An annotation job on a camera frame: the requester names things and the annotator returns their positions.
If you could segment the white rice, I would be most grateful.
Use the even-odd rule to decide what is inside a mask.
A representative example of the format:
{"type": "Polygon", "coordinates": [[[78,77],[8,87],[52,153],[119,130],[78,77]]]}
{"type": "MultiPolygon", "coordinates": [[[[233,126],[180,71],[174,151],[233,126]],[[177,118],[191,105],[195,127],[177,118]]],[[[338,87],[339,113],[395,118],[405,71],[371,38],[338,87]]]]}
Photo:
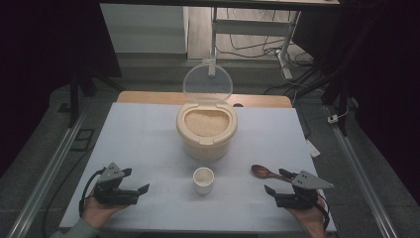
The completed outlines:
{"type": "Polygon", "coordinates": [[[229,123],[229,116],[221,111],[195,110],[185,115],[185,125],[193,134],[201,137],[213,137],[224,132],[229,123]]]}

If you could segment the white cabinet panel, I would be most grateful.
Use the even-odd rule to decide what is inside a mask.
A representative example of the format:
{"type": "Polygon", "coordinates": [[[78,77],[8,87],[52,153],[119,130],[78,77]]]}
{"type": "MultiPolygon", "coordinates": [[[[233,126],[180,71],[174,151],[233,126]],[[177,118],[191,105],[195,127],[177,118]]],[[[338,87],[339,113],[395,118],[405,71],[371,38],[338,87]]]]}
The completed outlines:
{"type": "Polygon", "coordinates": [[[187,53],[187,7],[101,3],[100,8],[117,53],[187,53]]]}

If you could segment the light wooden table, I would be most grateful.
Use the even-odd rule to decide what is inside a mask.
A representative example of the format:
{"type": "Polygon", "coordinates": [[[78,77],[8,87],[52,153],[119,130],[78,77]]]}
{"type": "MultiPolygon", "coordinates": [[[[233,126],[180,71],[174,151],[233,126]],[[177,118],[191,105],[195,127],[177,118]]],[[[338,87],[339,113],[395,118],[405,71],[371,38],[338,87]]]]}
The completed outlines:
{"type": "MultiPolygon", "coordinates": [[[[123,91],[119,94],[117,101],[120,103],[182,105],[187,103],[188,99],[182,92],[123,91]]],[[[227,103],[232,106],[242,105],[244,107],[292,107],[288,97],[279,95],[232,94],[227,103]]]]}

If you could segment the black metal stand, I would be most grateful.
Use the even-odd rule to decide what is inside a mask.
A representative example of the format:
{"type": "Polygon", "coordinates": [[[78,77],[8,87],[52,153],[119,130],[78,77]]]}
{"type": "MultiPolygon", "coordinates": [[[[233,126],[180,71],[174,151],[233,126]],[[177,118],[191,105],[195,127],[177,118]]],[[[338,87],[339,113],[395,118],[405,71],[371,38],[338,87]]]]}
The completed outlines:
{"type": "Polygon", "coordinates": [[[296,97],[301,97],[327,84],[327,89],[321,96],[321,102],[323,105],[332,105],[336,99],[339,99],[337,126],[344,136],[348,135],[346,130],[346,115],[348,113],[349,96],[349,79],[346,77],[347,71],[347,65],[340,65],[332,73],[323,76],[321,79],[296,93],[296,97]]]}
{"type": "Polygon", "coordinates": [[[87,66],[77,69],[70,77],[70,121],[68,124],[69,128],[72,128],[77,119],[79,118],[79,94],[78,90],[81,89],[83,94],[87,97],[94,97],[97,92],[97,88],[93,82],[93,79],[99,79],[108,86],[116,89],[118,92],[122,92],[125,88],[118,84],[115,80],[111,79],[108,76],[105,76],[103,73],[100,73],[97,69],[87,66]]]}

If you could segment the dark curtain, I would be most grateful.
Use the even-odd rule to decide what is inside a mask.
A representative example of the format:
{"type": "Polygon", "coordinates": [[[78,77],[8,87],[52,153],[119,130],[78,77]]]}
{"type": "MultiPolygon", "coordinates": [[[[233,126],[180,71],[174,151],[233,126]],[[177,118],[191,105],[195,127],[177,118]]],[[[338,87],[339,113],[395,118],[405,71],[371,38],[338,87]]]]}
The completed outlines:
{"type": "Polygon", "coordinates": [[[44,117],[54,90],[78,76],[122,75],[103,0],[0,0],[0,177],[44,117]]]}
{"type": "Polygon", "coordinates": [[[339,0],[303,11],[293,41],[332,76],[323,102],[356,99],[356,119],[420,205],[420,0],[339,0]]]}

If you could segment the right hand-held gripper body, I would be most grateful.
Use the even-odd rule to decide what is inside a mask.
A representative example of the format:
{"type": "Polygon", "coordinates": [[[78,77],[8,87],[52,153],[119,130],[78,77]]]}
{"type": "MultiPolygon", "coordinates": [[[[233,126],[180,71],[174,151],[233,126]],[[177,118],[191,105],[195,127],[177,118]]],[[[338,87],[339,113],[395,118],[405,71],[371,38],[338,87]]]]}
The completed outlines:
{"type": "Polygon", "coordinates": [[[317,203],[318,189],[334,187],[332,183],[306,171],[301,171],[290,183],[293,188],[292,194],[276,194],[274,199],[278,207],[310,209],[317,203]]]}

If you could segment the small white cup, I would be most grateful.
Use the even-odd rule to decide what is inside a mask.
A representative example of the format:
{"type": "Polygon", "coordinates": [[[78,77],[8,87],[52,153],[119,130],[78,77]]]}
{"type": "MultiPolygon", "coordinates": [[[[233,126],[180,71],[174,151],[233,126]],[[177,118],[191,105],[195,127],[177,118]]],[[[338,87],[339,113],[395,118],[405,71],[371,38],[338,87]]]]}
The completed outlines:
{"type": "Polygon", "coordinates": [[[194,189],[200,195],[208,194],[213,188],[214,173],[209,168],[198,168],[193,173],[194,189]]]}

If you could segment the person's right hand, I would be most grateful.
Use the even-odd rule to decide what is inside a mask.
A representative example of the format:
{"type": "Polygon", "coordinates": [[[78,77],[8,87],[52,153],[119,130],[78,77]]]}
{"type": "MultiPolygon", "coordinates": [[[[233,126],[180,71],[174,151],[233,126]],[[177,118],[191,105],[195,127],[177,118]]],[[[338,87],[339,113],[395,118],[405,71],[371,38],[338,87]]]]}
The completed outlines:
{"type": "Polygon", "coordinates": [[[309,238],[326,238],[324,215],[316,207],[306,210],[287,208],[309,238]]]}

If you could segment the clear round container lid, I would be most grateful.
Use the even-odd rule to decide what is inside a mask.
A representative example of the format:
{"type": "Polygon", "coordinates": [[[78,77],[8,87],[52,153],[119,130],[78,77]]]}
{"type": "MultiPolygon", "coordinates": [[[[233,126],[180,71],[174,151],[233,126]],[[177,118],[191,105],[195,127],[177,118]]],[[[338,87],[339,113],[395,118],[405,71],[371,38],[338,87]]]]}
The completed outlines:
{"type": "Polygon", "coordinates": [[[221,66],[203,63],[186,74],[182,90],[190,100],[223,102],[233,93],[233,81],[221,66]]]}

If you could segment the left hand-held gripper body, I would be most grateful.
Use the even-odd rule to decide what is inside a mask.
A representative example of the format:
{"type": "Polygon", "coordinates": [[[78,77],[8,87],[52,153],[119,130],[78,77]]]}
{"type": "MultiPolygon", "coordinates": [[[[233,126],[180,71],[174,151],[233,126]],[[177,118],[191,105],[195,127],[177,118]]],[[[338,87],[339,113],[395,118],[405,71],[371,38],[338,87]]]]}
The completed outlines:
{"type": "Polygon", "coordinates": [[[139,196],[136,190],[122,190],[120,184],[124,174],[115,164],[111,163],[100,175],[94,186],[94,197],[101,204],[106,205],[134,205],[139,196]]]}

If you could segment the white foam board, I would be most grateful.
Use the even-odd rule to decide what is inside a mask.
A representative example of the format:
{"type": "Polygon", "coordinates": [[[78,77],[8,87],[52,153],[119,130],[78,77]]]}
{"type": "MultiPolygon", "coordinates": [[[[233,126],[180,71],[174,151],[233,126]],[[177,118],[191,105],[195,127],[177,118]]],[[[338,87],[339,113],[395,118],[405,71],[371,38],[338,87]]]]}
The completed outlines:
{"type": "Polygon", "coordinates": [[[290,193],[289,183],[259,179],[253,165],[272,171],[316,172],[293,109],[237,109],[238,130],[228,153],[210,164],[215,174],[212,191],[198,194],[192,175],[201,162],[191,159],[175,127],[175,105],[115,103],[60,223],[73,226],[88,179],[115,163],[132,173],[123,189],[147,185],[137,204],[115,214],[107,228],[119,231],[197,233],[281,233],[299,230],[293,216],[276,206],[267,186],[290,193]]]}

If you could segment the white desk frame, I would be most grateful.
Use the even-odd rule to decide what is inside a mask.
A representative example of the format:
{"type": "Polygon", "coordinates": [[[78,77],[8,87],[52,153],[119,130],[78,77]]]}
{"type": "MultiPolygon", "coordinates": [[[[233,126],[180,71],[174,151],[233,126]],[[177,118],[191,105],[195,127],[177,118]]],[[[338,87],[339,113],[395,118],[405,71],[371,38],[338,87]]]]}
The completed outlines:
{"type": "Polygon", "coordinates": [[[275,22],[274,20],[267,22],[252,20],[219,19],[218,8],[214,7],[212,9],[211,16],[210,59],[212,61],[216,60],[216,42],[218,34],[281,37],[281,49],[275,50],[274,54],[280,64],[283,78],[285,80],[289,80],[292,78],[292,74],[286,62],[286,54],[295,31],[295,27],[297,26],[299,16],[299,11],[290,11],[290,19],[286,22],[275,22]]]}

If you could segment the cream rice container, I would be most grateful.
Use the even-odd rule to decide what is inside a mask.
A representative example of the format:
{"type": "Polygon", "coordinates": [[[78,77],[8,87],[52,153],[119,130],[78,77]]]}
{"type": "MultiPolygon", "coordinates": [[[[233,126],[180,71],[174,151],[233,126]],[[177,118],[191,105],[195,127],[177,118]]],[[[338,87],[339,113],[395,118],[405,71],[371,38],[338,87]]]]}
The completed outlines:
{"type": "Polygon", "coordinates": [[[213,162],[222,158],[229,149],[230,141],[238,129],[238,117],[235,109],[227,103],[186,103],[177,112],[176,129],[183,140],[185,152],[193,159],[213,162]],[[215,110],[226,113],[230,118],[227,129],[213,137],[201,137],[189,131],[185,125],[185,115],[195,110],[215,110]]]}

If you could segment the brown wooden spoon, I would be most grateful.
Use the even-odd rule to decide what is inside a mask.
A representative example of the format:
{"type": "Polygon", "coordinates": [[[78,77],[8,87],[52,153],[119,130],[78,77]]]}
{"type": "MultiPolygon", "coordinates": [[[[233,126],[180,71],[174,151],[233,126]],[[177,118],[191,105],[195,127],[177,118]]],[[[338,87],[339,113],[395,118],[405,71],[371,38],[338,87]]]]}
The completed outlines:
{"type": "Polygon", "coordinates": [[[280,179],[286,182],[291,182],[290,178],[286,178],[285,176],[273,173],[269,169],[261,165],[252,165],[251,170],[253,174],[260,179],[280,179]]]}

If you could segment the white paper tag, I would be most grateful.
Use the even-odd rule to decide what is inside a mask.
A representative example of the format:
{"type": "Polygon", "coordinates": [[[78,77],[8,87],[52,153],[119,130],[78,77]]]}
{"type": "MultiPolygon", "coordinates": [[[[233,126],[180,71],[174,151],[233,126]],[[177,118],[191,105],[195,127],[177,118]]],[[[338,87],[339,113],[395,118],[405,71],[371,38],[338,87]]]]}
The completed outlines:
{"type": "Polygon", "coordinates": [[[312,158],[316,158],[316,157],[319,157],[321,155],[319,150],[309,140],[306,141],[306,144],[307,144],[307,147],[309,149],[309,153],[310,153],[312,158]]]}

